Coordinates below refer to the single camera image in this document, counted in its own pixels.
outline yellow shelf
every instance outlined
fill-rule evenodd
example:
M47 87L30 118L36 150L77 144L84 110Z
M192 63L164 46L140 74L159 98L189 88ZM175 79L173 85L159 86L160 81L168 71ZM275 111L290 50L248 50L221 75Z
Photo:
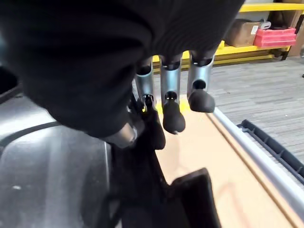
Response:
M279 11L279 10L304 10L304 4L301 3L244 4L239 12Z
M249 51L261 51L261 50L271 50L271 49L277 49L277 48L289 48L289 46L284 47L257 47L257 46L248 46L248 47L233 47L233 46L225 46L223 49L218 49L215 52L216 56L220 55L227 55L227 54L235 54L235 53L243 53L243 52L249 52ZM182 54L182 59L189 59L190 55L188 51L185 51ZM160 61L158 56L153 56L153 62L157 63Z
M223 49L218 49L215 53L216 56L227 55L227 54L235 54L235 53L243 53L249 51L262 51L262 50L271 50L277 48L288 48L289 46L283 47L257 47L257 46L247 46L247 47L233 47L226 46Z

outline red plastic crate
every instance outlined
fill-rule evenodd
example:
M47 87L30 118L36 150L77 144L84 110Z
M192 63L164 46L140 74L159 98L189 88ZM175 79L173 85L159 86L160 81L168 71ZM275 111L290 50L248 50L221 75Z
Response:
M258 29L256 32L256 35L258 36L277 36L277 35L282 35L282 34L294 34L295 33L295 28L288 28L288 29L282 29L282 30L261 30Z
M276 36L258 36L256 35L256 42L265 42L265 41L281 41L281 40L294 40L296 38L296 34L283 34Z
M296 40L279 40L279 41L261 41L261 40L255 40L254 45L258 46L260 48L265 47L283 47L283 46L292 46L295 45Z

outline black fabric sleeve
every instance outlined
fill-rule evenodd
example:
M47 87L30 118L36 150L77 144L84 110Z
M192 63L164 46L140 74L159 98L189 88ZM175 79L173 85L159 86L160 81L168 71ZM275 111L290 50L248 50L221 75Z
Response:
M151 41L119 4L0 3L3 63L60 123L105 137L128 121L134 64Z
M105 137L128 121L137 61L216 50L243 2L3 0L2 62L56 120Z

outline brown cardboard box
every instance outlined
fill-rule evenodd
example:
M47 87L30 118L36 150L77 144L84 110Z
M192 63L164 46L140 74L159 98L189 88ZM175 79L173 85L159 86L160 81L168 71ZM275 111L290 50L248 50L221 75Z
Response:
M260 22L251 22L245 19L236 19L228 31L225 42L234 47L253 45Z
M165 132L166 146L156 151L168 184L205 167L211 177L222 227L304 227L278 190L213 114L182 112L186 129L178 135Z

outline silver tube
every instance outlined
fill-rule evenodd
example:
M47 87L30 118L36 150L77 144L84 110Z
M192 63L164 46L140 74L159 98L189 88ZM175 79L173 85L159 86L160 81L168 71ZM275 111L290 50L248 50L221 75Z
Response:
M136 82L138 97L142 102L144 102L143 96L145 95L152 95L153 97L155 97L152 62L151 62L151 71L145 75L136 74L135 82Z
M212 58L212 61L208 65L200 67L197 64L195 64L192 61L192 58L190 57L190 68L188 72L188 85L187 85L188 98L193 90L193 83L197 80L204 81L206 83L206 91L208 90L213 62L214 62L214 56Z
M137 138L137 130L126 123L119 132L102 138L107 143L113 143L120 148L125 148L134 143Z
M176 93L177 99L175 102L180 103L180 84L181 84L181 64L175 70L167 70L166 66L161 62L161 105L166 104L165 95L172 91Z
M288 204L304 222L304 191L287 176L258 146L256 146L242 131L238 129L218 108L214 115L224 125L228 132L250 155L252 160L264 172L268 179L279 190Z

